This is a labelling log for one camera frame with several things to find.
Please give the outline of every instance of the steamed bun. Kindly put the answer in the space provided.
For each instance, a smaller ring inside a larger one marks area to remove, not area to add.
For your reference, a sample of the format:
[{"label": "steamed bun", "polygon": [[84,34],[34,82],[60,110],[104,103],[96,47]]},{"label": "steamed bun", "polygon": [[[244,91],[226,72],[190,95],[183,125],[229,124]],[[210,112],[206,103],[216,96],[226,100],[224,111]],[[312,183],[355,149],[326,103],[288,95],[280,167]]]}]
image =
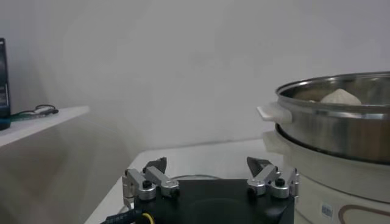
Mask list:
[{"label": "steamed bun", "polygon": [[360,100],[356,96],[348,93],[343,89],[337,89],[336,91],[326,95],[320,102],[361,105]]}]

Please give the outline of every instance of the white table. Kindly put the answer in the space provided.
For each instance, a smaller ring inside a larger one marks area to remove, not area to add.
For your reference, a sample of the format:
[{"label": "white table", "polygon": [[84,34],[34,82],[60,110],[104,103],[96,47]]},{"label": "white table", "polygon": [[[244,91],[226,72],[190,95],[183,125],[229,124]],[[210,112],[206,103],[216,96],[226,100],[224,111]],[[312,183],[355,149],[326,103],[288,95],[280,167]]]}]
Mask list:
[{"label": "white table", "polygon": [[26,121],[11,122],[11,127],[0,131],[0,147],[38,133],[89,112],[89,107],[59,109],[57,114]]},{"label": "white table", "polygon": [[[141,170],[148,161],[167,157],[166,174],[169,177],[207,174],[221,178],[249,178],[248,156],[268,159],[277,166],[283,163],[282,156],[265,151],[263,141],[258,139],[146,151],[140,153],[129,167]],[[119,178],[85,224],[101,223],[107,216],[117,214],[122,207],[122,180]]]}]

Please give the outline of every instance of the white wall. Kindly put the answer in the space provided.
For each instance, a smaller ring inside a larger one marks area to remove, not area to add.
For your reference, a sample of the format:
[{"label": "white wall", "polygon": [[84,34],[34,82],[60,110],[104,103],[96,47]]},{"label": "white wall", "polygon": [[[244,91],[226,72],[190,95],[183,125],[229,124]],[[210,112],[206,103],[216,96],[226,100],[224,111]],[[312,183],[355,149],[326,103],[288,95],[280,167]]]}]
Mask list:
[{"label": "white wall", "polygon": [[[0,201],[23,223],[82,223],[140,150],[257,138],[272,125],[255,107],[279,85],[389,70],[389,9],[387,0],[2,1],[13,110],[92,112],[2,149],[10,181]],[[21,194],[28,203],[10,202]]]}]

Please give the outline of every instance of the pot handle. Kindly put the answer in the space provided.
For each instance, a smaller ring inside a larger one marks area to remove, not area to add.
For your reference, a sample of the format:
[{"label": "pot handle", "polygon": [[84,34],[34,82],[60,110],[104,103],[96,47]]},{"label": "pot handle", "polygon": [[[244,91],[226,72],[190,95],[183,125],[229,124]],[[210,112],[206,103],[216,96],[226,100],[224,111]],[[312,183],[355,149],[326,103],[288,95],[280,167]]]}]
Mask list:
[{"label": "pot handle", "polygon": [[277,124],[290,124],[293,121],[291,112],[277,102],[258,107],[257,110],[264,121],[273,121]]}]

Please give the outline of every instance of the screw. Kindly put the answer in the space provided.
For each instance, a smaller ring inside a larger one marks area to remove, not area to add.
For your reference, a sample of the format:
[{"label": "screw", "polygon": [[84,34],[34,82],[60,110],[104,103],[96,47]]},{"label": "screw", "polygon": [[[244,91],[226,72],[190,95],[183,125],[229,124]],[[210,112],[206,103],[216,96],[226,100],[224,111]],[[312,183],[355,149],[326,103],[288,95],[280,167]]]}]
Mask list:
[{"label": "screw", "polygon": [[149,180],[145,180],[142,182],[142,188],[143,189],[149,189],[152,187],[152,182],[150,182]]},{"label": "screw", "polygon": [[275,185],[277,187],[283,187],[285,185],[285,181],[281,178],[278,178],[277,180],[275,180]]}]

